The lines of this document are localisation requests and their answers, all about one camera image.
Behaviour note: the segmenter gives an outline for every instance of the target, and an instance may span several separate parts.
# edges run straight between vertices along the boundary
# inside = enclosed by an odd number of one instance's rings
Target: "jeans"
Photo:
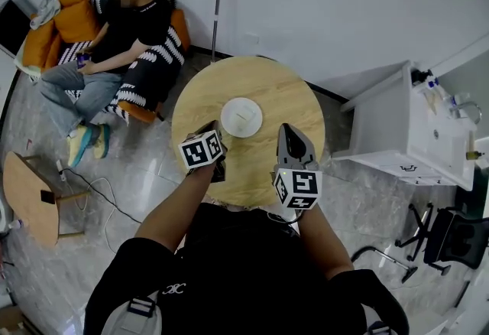
[[[76,61],[61,64],[43,73],[39,81],[50,117],[65,137],[79,123],[89,123],[112,101],[123,78],[122,74],[114,73],[83,75],[76,68]],[[65,90],[83,91],[73,103]]]

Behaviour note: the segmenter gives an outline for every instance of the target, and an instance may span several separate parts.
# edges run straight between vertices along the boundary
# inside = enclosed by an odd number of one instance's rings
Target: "small wooden table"
[[[44,179],[28,160],[38,156],[22,157],[10,151],[3,168],[3,188],[8,205],[19,219],[26,223],[32,236],[42,245],[54,247],[59,238],[80,236],[83,232],[60,235],[59,205],[67,200],[84,197],[89,191],[68,197],[54,195],[55,203],[41,201],[40,192],[54,193],[50,183]]]
[[[228,147],[226,181],[211,184],[209,195],[238,206],[264,206],[277,201],[270,172],[277,163],[280,125],[290,123],[309,137],[322,156],[325,141],[322,111],[308,85],[291,69],[263,57],[232,57],[208,66],[195,75],[176,102],[172,141],[178,151],[190,132],[211,120],[220,120],[230,99],[247,97],[263,112],[260,130],[250,138],[236,138],[222,128]]]

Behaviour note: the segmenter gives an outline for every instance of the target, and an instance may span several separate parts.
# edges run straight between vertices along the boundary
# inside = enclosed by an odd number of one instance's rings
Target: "white cabinet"
[[[430,106],[413,88],[411,70],[407,63],[342,106],[343,111],[355,108],[350,148],[332,157],[365,164],[409,184],[471,190],[474,162],[465,159],[465,152],[475,125],[453,119],[441,96]]]

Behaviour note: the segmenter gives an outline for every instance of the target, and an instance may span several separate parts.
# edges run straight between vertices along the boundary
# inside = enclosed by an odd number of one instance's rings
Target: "white plate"
[[[261,109],[253,100],[238,97],[222,107],[221,124],[230,135],[248,138],[258,132],[262,122]]]

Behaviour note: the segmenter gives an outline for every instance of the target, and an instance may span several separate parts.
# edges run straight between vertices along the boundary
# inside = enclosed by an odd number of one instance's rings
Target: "wooden stool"
[[[26,223],[32,236],[44,246],[54,247],[59,238],[82,236],[84,232],[60,235],[59,206],[68,200],[89,195],[90,192],[87,190],[58,197],[50,182],[28,162],[34,159],[40,157],[22,157],[13,151],[7,153],[3,168],[3,188],[8,205]]]

